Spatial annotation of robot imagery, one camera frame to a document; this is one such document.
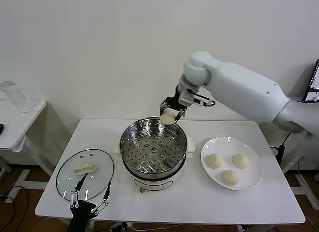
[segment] stainless steel steamer basket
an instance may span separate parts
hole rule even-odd
[[[122,134],[120,151],[130,173],[146,181],[176,174],[186,159],[187,137],[177,124],[164,125],[159,117],[131,124]]]

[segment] glass lid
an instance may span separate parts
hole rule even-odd
[[[68,159],[56,177],[56,188],[64,199],[71,201],[71,190],[86,176],[79,200],[89,200],[103,192],[112,179],[114,163],[108,153],[98,149],[80,151]]]

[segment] floor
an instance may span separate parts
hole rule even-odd
[[[11,173],[4,175],[0,181],[0,195],[2,195],[7,188],[9,188],[19,177],[22,169],[14,169]],[[312,179],[313,174],[304,174],[306,181],[313,190],[314,194],[319,199],[319,182],[315,182]],[[286,178],[291,186],[298,186],[297,181],[294,178],[294,175],[287,174]],[[29,181],[48,181],[49,176],[41,169],[32,169],[28,177]],[[24,220],[21,223],[19,232],[64,232],[67,230],[67,225],[58,219],[49,219],[41,218],[34,214],[35,207],[39,201],[43,191],[38,190],[28,190],[29,194],[29,207],[26,213]],[[305,196],[297,196],[298,203],[300,204],[303,212],[310,220],[319,228],[319,211],[314,211],[311,208],[308,200]],[[16,212],[15,217],[12,223],[5,229],[3,232],[15,232],[16,228],[23,216],[26,199],[23,191],[19,193],[15,200]],[[5,204],[3,201],[0,201],[0,230],[2,227],[9,221],[11,213],[13,212],[12,204]],[[96,222],[95,230],[100,230],[103,228],[108,228],[111,226],[112,222]],[[163,228],[169,225],[156,225],[156,224],[134,224],[136,229],[151,229],[151,228]],[[203,226],[208,232],[236,232],[236,226]],[[306,221],[302,225],[293,225],[293,226],[277,226],[279,232],[316,232],[312,227],[309,221]],[[183,232],[183,231],[192,231],[192,232],[203,232],[203,230],[196,225],[183,225],[178,227],[172,227],[166,232]]]

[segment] white wire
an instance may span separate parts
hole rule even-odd
[[[135,231],[156,231],[156,230],[165,230],[165,229],[168,229],[168,228],[171,228],[171,227],[174,227],[174,226],[181,226],[182,224],[179,224],[179,225],[172,225],[172,226],[168,226],[168,227],[165,227],[165,228],[156,228],[156,229],[146,229],[146,230],[137,230],[135,228],[133,228],[133,226],[131,226],[131,228]]]
[[[201,226],[201,225],[198,225],[198,226],[201,227],[203,231],[207,232],[207,230],[205,230],[205,228],[203,226]]]
[[[305,215],[305,217],[307,218],[307,220],[310,222],[310,224],[313,225],[313,227],[316,229],[317,232],[319,232],[319,230],[317,229],[317,227],[314,225],[314,223]]]

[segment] computer screen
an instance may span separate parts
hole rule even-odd
[[[313,75],[305,93],[303,102],[319,102],[319,59],[316,62]]]

